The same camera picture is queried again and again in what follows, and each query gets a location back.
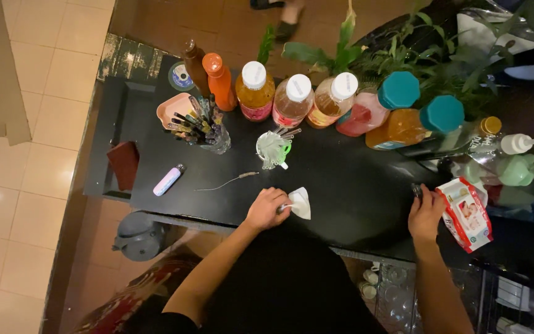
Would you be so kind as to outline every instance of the teal bottle cap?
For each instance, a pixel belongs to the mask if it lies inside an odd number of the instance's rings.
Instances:
[[[430,131],[454,131],[464,122],[463,103],[452,95],[436,96],[419,111],[419,121]]]
[[[382,82],[378,97],[386,109],[409,108],[419,99],[419,81],[410,72],[392,72]]]

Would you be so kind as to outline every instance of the white tissue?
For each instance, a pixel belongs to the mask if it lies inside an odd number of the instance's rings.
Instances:
[[[308,202],[308,192],[306,191],[305,187],[296,189],[288,194],[288,197],[290,198],[290,201],[292,201],[292,204],[283,205],[281,206],[281,209],[285,209],[287,207],[292,208],[292,212],[296,214],[296,216],[304,219],[310,220],[310,203]]]

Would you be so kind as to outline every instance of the hand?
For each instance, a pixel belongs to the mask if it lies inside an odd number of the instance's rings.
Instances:
[[[285,208],[283,212],[277,214],[277,208],[282,204],[291,204],[288,195],[281,189],[271,187],[263,189],[257,199],[248,209],[248,214],[243,224],[263,231],[281,224],[290,216],[291,208]]]
[[[446,205],[440,195],[430,193],[426,185],[421,185],[423,193],[420,203],[419,198],[413,199],[413,205],[409,213],[409,232],[413,241],[436,242],[438,235],[438,221]]]

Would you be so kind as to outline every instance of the lighter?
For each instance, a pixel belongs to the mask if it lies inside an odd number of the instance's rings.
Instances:
[[[179,163],[171,169],[164,178],[162,178],[162,181],[160,181],[155,187],[154,187],[154,195],[156,196],[162,196],[170,186],[172,186],[178,178],[183,174],[185,170],[184,165],[182,163]]]

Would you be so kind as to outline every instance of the gold bottle cap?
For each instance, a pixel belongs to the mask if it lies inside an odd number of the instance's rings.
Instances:
[[[502,121],[494,116],[486,117],[481,120],[479,128],[486,134],[496,134],[502,128]]]

